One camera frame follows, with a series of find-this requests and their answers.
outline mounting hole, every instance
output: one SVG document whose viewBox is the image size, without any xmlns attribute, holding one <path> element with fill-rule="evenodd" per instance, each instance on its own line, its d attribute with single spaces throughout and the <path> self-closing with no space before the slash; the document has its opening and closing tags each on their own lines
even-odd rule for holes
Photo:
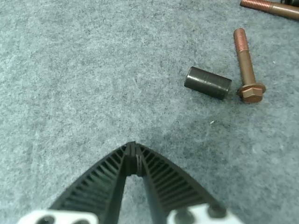
<svg viewBox="0 0 299 224">
<path fill-rule="evenodd" d="M 74 224 L 89 224 L 89 222 L 87 220 L 81 219 L 81 220 L 74 222 Z"/>
<path fill-rule="evenodd" d="M 36 224 L 53 224 L 54 222 L 55 218 L 53 216 L 44 216 Z"/>
<path fill-rule="evenodd" d="M 193 224 L 195 218 L 188 209 L 180 209 L 174 217 L 175 224 Z"/>
<path fill-rule="evenodd" d="M 219 204 L 211 204 L 207 210 L 212 218 L 224 218 L 226 216 L 226 209 Z"/>
</svg>

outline black cylinder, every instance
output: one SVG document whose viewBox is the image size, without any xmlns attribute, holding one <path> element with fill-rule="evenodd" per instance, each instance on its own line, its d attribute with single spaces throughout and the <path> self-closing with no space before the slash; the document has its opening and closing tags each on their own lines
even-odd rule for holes
<svg viewBox="0 0 299 224">
<path fill-rule="evenodd" d="M 227 95 L 232 80 L 218 76 L 195 67 L 191 67 L 184 86 L 211 97 L 224 99 Z"/>
<path fill-rule="evenodd" d="M 291 6 L 299 6 L 299 0 L 281 0 L 281 3 Z"/>
</svg>

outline bolt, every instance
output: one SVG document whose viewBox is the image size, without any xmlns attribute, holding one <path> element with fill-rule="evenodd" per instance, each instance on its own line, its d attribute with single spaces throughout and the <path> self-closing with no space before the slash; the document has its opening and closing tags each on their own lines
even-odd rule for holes
<svg viewBox="0 0 299 224">
<path fill-rule="evenodd" d="M 243 82 L 243 86 L 238 90 L 238 95 L 246 103 L 260 102 L 266 87 L 262 83 L 256 82 L 245 30 L 243 28 L 236 29 L 234 38 Z"/>
<path fill-rule="evenodd" d="M 242 0 L 240 6 L 299 20 L 299 8 L 265 0 Z"/>
</svg>

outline bolt threads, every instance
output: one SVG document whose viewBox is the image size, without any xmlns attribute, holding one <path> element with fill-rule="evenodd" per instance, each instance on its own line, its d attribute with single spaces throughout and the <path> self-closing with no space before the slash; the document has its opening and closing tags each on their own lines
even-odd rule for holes
<svg viewBox="0 0 299 224">
<path fill-rule="evenodd" d="M 243 28 L 238 28 L 234 31 L 234 38 L 237 52 L 249 50 L 245 30 Z"/>
<path fill-rule="evenodd" d="M 264 1 L 264 0 L 242 0 L 240 5 L 244 7 L 268 12 L 271 8 L 271 3 L 272 2 L 270 1 Z"/>
</svg>

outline hex head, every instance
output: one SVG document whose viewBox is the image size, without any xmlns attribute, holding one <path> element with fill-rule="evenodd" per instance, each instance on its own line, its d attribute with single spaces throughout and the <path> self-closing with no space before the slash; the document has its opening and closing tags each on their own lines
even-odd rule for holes
<svg viewBox="0 0 299 224">
<path fill-rule="evenodd" d="M 263 99 L 265 91 L 266 87 L 262 83 L 252 83 L 242 86 L 238 94 L 245 103 L 258 103 Z"/>
<path fill-rule="evenodd" d="M 251 87 L 242 90 L 242 100 L 245 103 L 258 103 L 263 99 L 263 90 L 261 88 Z"/>
</svg>

